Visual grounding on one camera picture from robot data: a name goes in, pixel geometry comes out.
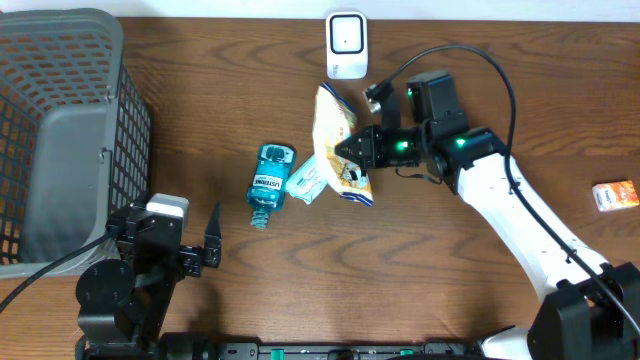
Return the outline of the yellow snack bag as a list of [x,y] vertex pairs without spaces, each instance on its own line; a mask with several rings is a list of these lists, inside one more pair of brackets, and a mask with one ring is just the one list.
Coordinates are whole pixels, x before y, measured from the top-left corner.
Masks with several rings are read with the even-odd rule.
[[315,96],[312,139],[319,174],[345,200],[372,207],[368,175],[356,163],[338,156],[335,146],[351,136],[357,116],[351,106],[328,82],[319,85]]

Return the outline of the teal wet wipes pack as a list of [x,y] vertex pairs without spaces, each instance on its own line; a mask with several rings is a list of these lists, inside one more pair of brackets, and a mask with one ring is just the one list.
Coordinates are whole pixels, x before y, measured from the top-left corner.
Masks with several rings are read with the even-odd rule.
[[312,155],[287,180],[286,192],[293,198],[310,205],[327,186],[319,173],[316,156]]

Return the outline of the blue Listerine mouthwash bottle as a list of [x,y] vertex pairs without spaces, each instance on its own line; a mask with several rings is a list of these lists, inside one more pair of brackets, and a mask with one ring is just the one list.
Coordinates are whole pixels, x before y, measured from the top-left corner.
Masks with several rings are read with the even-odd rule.
[[270,215],[281,210],[286,183],[295,163],[295,149],[280,144],[263,144],[257,155],[257,166],[247,191],[247,203],[253,214],[250,224],[265,229]]

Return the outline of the orange small box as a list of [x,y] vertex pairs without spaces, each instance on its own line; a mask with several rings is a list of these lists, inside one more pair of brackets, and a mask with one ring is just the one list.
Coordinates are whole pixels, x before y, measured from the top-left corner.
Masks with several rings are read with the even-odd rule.
[[600,212],[626,210],[639,205],[631,180],[596,184],[592,187],[592,193]]

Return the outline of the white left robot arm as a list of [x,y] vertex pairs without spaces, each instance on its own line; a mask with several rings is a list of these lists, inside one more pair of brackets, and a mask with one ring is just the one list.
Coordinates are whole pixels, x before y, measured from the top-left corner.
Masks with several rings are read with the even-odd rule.
[[183,217],[141,204],[111,215],[119,255],[91,265],[79,278],[76,299],[83,337],[78,359],[217,359],[204,334],[161,328],[176,285],[221,262],[220,205],[214,206],[202,246],[181,243]]

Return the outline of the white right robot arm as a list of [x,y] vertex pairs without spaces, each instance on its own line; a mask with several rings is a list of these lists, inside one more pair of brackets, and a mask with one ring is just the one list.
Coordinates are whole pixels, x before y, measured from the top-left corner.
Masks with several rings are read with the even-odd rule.
[[364,170],[427,168],[498,234],[531,282],[541,307],[526,329],[508,327],[467,345],[472,359],[636,359],[639,271],[612,266],[582,242],[532,189],[505,144],[488,128],[469,126],[446,71],[407,83],[414,126],[400,124],[393,88],[372,85],[365,97],[379,125],[335,147]]

